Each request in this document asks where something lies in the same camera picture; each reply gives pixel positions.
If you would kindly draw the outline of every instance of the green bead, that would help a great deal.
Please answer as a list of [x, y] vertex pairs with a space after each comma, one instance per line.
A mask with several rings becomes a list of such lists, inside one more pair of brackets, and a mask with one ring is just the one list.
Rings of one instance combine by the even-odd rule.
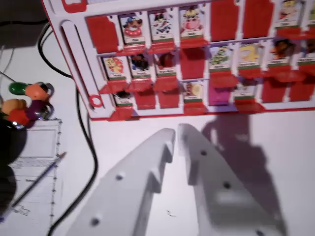
[[25, 83], [13, 82], [9, 85], [9, 91], [14, 95], [25, 95], [27, 86]]

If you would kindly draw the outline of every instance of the white table surface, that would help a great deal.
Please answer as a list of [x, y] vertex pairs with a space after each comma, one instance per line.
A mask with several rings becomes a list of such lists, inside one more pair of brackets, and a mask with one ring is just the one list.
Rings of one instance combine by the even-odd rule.
[[[1, 71], [7, 65], [11, 50], [5, 50], [0, 59]], [[54, 35], [45, 42], [44, 53], [56, 67], [68, 72]], [[63, 211], [86, 184], [93, 168], [93, 159], [77, 119], [74, 82], [50, 69], [36, 47], [15, 49], [6, 73], [20, 82], [51, 83], [56, 90], [51, 98], [55, 107], [53, 117], [63, 120], [62, 147], [67, 151], [66, 159], [60, 164], [63, 173]], [[7, 91], [9, 83], [6, 78], [1, 79], [0, 90], [5, 100], [16, 97]], [[85, 108], [81, 107], [83, 120], [86, 120]], [[231, 163], [242, 163], [235, 166], [238, 174], [251, 173], [257, 186], [274, 187], [274, 199], [278, 199], [288, 236], [314, 236], [314, 122], [314, 111], [93, 121], [92, 136], [99, 159], [99, 174], [94, 187], [106, 171], [147, 137], [162, 128], [176, 130], [179, 123], [189, 123], [203, 130], [207, 136], [210, 135], [209, 129], [216, 130], [211, 131], [214, 143], [224, 149]], [[257, 150], [260, 159], [255, 155]], [[178, 155], [176, 143], [173, 163], [167, 164], [165, 169], [162, 193], [154, 195], [147, 236], [198, 235], [193, 188], [187, 185], [186, 179], [184, 158]], [[66, 232], [81, 206], [62, 223], [55, 235]], [[169, 216], [167, 211], [176, 217]]]

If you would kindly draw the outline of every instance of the paper sheet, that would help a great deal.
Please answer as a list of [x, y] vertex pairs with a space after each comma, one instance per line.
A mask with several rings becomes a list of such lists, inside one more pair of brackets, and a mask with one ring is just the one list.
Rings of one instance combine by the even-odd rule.
[[[28, 130], [25, 147], [10, 164], [16, 181], [14, 202], [60, 154], [61, 120], [39, 120]], [[44, 236], [61, 203], [62, 181], [54, 168], [0, 224], [0, 235]]]

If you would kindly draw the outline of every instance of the purple bead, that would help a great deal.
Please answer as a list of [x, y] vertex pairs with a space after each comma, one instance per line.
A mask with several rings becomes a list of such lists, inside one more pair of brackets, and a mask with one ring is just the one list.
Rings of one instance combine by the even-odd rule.
[[43, 108], [46, 106], [46, 102], [42, 100], [33, 100], [30, 107], [26, 108], [25, 114], [30, 120], [37, 120], [38, 114], [40, 114]]

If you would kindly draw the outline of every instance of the character card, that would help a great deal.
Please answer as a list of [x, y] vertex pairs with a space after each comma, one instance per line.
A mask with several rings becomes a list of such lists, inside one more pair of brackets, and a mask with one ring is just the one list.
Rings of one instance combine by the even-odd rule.
[[256, 80], [245, 79], [244, 77], [239, 76], [239, 83], [234, 90], [235, 99], [252, 99], [255, 97], [256, 93]]
[[315, 39], [301, 40], [299, 65], [315, 64]]
[[176, 75], [175, 52], [154, 54], [157, 76]]
[[125, 44], [145, 43], [143, 36], [143, 22], [134, 13], [119, 16]]
[[128, 57], [128, 60], [132, 78], [151, 77], [147, 54], [132, 55]]
[[300, 16], [302, 12], [301, 0], [280, 0], [281, 9], [279, 11], [278, 20], [275, 23], [275, 27], [287, 28], [295, 27], [300, 24]]
[[132, 95], [129, 92], [121, 91], [114, 94], [114, 99], [118, 107], [132, 106]]
[[262, 51], [262, 45], [257, 41], [241, 44], [238, 53], [239, 69], [258, 68]]
[[203, 37], [204, 14], [197, 6], [181, 7], [179, 17], [182, 39]]
[[171, 17], [165, 10], [149, 12], [152, 42], [173, 40], [173, 26]]
[[315, 26], [315, 0], [312, 4], [311, 11], [310, 11], [310, 17], [309, 17], [309, 26]]
[[109, 80], [126, 79], [125, 72], [128, 70], [126, 57], [103, 57], [102, 61]]
[[288, 39], [274, 39], [269, 55], [269, 66], [288, 65], [295, 44]]
[[209, 70], [224, 71], [231, 69], [232, 51], [227, 44], [210, 47]]
[[184, 86], [184, 102], [201, 102], [203, 95], [203, 84], [201, 81], [186, 82]]

